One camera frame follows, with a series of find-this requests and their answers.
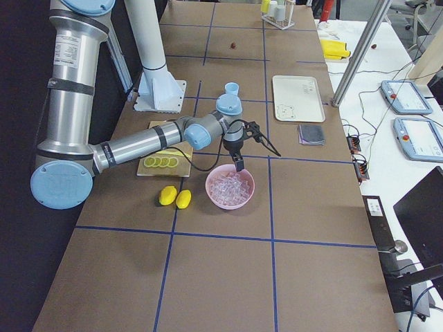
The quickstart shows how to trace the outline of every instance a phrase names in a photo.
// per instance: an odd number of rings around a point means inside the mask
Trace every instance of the brown table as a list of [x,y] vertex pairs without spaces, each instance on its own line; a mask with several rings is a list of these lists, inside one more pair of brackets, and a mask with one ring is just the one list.
[[[168,68],[188,81],[181,115],[215,108],[240,85],[244,118],[261,124],[283,158],[247,142],[253,198],[213,205],[206,174],[136,177],[137,162],[100,175],[34,331],[397,330],[377,249],[310,8],[280,31],[260,6],[171,1],[161,21]],[[230,49],[232,42],[236,49]],[[273,117],[271,78],[308,75],[325,104],[323,147],[298,144],[295,123]],[[127,105],[114,138],[171,115]],[[217,143],[194,155],[210,165]],[[224,152],[220,164],[230,163]],[[166,185],[191,189],[186,210],[156,206]]]

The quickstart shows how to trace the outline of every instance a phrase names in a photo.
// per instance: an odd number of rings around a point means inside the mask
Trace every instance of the bowl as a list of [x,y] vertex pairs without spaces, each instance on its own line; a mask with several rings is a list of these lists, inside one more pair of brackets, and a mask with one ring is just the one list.
[[246,169],[236,172],[234,164],[214,168],[206,178],[206,193],[219,208],[235,210],[249,202],[254,194],[254,179]]

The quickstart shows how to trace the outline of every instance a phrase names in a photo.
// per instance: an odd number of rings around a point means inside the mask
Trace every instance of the table top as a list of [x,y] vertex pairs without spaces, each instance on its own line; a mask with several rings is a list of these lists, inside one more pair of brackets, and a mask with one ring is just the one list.
[[[320,37],[337,37],[347,43],[347,48],[353,52],[355,46],[365,28],[366,22],[361,21],[329,21],[327,32],[319,32]],[[374,37],[372,44],[376,48],[370,48],[365,54],[364,60],[352,81],[352,84],[340,105],[340,114],[343,124],[351,124],[357,127],[360,133],[374,133],[374,129],[362,119],[362,108],[359,100],[359,93],[362,91],[375,91],[379,88],[381,81],[391,80],[394,76],[396,80],[407,77],[409,70],[413,67],[411,58],[405,50],[395,31],[388,23],[382,23],[379,31]],[[410,64],[397,74],[397,71]],[[341,74],[346,69],[347,61],[327,61],[329,74],[334,89],[338,86]],[[391,73],[377,73],[371,71],[383,71]],[[433,99],[432,93],[427,86],[419,86],[420,91],[429,97],[427,101],[433,108],[433,113],[428,117],[439,123],[443,123],[443,112]],[[414,185],[425,177],[435,166],[443,166],[443,163],[417,162],[408,160],[401,151],[392,129],[392,122],[399,117],[391,109],[388,110],[388,103],[385,101],[380,91],[374,93],[364,93],[361,95],[363,107],[365,109],[365,119],[374,126],[378,126],[375,140],[372,137],[363,136],[361,138],[362,154],[369,158],[369,181],[364,181],[360,186],[362,195],[380,196],[386,218],[389,222],[394,239],[405,241],[409,251],[400,255],[398,259],[411,259],[418,261],[417,255],[413,252],[393,209],[393,205],[398,202]],[[408,118],[421,118],[420,116],[407,116]],[[443,129],[437,126],[437,130],[442,134]],[[437,302],[437,306],[442,306],[443,302],[435,290],[430,291]],[[397,314],[399,326],[406,328],[409,313]],[[437,326],[441,326],[443,314],[432,310],[431,318],[426,323],[414,321],[413,331],[437,331]]]
[[[222,210],[207,174],[137,177],[137,162],[94,183],[34,331],[396,331],[311,9],[280,31],[260,6],[170,1],[161,21],[168,69],[188,81],[180,116],[215,107],[237,82],[244,119],[282,153],[247,142],[255,193]],[[230,49],[232,42],[236,49]],[[297,124],[273,116],[274,75],[310,75],[325,106],[323,147],[302,146]],[[170,114],[128,104],[113,138]],[[215,149],[196,151],[205,167]],[[226,152],[220,164],[231,163]],[[185,210],[156,204],[166,185],[190,189]]]

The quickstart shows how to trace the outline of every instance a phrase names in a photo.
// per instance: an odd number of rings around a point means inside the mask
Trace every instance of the yellow towel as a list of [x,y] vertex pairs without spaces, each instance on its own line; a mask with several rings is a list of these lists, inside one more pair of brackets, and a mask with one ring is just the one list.
[[325,59],[344,59],[351,55],[346,49],[346,43],[338,40],[320,39],[321,48]]

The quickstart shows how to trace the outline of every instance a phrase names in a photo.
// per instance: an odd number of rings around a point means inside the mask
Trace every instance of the computer monitor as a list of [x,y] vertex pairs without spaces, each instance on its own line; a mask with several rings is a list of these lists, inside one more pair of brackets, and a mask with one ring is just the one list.
[[[423,267],[443,264],[443,169],[437,166],[429,172],[394,211]],[[443,277],[433,284],[443,297]]]

